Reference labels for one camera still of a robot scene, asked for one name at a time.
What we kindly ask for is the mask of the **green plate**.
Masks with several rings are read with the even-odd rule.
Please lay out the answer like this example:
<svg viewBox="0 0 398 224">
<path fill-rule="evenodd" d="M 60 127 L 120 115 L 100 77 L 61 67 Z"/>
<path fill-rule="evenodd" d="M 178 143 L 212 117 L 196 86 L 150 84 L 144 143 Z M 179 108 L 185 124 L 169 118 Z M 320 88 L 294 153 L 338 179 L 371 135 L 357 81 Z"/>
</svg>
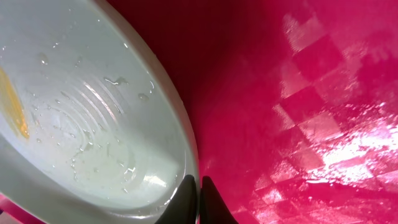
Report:
<svg viewBox="0 0 398 224">
<path fill-rule="evenodd" d="M 1 2 L 4 196 L 45 223 L 156 223 L 186 175 L 197 222 L 187 112 L 110 3 Z"/>
</svg>

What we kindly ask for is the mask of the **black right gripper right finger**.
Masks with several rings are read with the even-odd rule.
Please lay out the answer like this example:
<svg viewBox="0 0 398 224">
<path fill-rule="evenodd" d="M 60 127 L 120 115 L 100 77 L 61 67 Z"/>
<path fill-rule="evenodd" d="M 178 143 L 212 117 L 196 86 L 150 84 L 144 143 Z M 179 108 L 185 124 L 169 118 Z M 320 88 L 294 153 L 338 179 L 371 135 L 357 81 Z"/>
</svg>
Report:
<svg viewBox="0 0 398 224">
<path fill-rule="evenodd" d="M 200 224 L 238 224 L 209 176 L 202 178 L 199 213 Z"/>
</svg>

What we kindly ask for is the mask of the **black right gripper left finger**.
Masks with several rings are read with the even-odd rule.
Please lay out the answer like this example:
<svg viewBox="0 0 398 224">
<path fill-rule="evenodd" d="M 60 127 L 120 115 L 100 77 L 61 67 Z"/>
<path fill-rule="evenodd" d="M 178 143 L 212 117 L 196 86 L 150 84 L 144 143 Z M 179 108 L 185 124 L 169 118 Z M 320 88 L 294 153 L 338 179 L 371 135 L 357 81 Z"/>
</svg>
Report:
<svg viewBox="0 0 398 224">
<path fill-rule="evenodd" d="M 194 176 L 186 175 L 155 224 L 195 224 L 196 219 L 197 186 Z"/>
</svg>

